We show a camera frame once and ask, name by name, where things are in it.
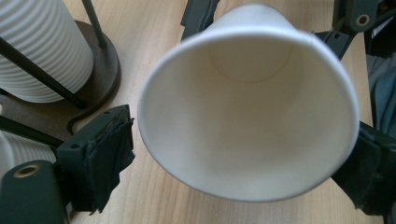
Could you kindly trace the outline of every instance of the round base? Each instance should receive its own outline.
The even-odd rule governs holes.
[[[0,95],[2,116],[65,140],[72,135],[72,127],[78,120],[99,109],[118,89],[120,62],[110,39],[105,36],[107,47],[101,49],[92,27],[81,21],[76,21],[76,24],[91,47],[94,60],[90,79],[76,93],[87,105],[78,109],[65,99],[55,103],[35,104],[6,94]]]

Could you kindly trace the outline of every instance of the stack of paper cups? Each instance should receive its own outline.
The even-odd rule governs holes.
[[[62,0],[0,0],[0,36],[71,92],[92,72],[90,47]],[[34,103],[63,99],[0,55],[0,88]]]
[[[8,170],[35,160],[56,161],[49,146],[0,131],[0,184]]]

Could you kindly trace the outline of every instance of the wood grain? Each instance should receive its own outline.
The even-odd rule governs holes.
[[[118,0],[92,1],[104,33],[115,45],[121,64],[117,95],[102,110],[129,104],[136,116],[142,83],[153,65],[179,43],[180,20],[187,1]],[[244,2],[222,0],[216,18]],[[331,28],[331,0],[268,0],[267,3],[308,32]],[[88,21],[80,1],[65,0],[73,18]],[[362,36],[354,40],[343,59],[359,95],[361,119],[371,123],[365,55]],[[149,155],[134,131],[133,164],[121,173],[102,214],[77,213],[72,223],[329,223],[377,224],[382,217],[368,217],[356,210],[343,191],[328,180],[305,195],[276,203],[240,203],[209,196],[191,189],[166,173]]]

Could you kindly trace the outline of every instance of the white paper cup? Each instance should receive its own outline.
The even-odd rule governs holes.
[[[71,92],[88,80],[92,51],[62,0],[0,1],[0,36]],[[33,103],[62,100],[0,55],[0,88]]]
[[[305,193],[347,159],[359,129],[347,72],[275,9],[237,7],[167,53],[137,119],[152,157],[202,192],[270,202]]]
[[[56,161],[49,146],[0,131],[0,186],[3,175],[10,169],[36,160]]]

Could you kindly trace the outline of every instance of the screw hole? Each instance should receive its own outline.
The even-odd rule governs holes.
[[[365,26],[370,22],[370,17],[366,14],[360,15],[357,19],[356,19],[356,23],[359,26]]]
[[[341,38],[340,34],[337,33],[337,34],[334,35],[334,39],[338,40],[339,38]]]
[[[37,164],[28,165],[28,166],[22,167],[17,172],[15,172],[14,176],[17,178],[25,178],[27,176],[34,175],[39,170],[40,170],[40,166]]]

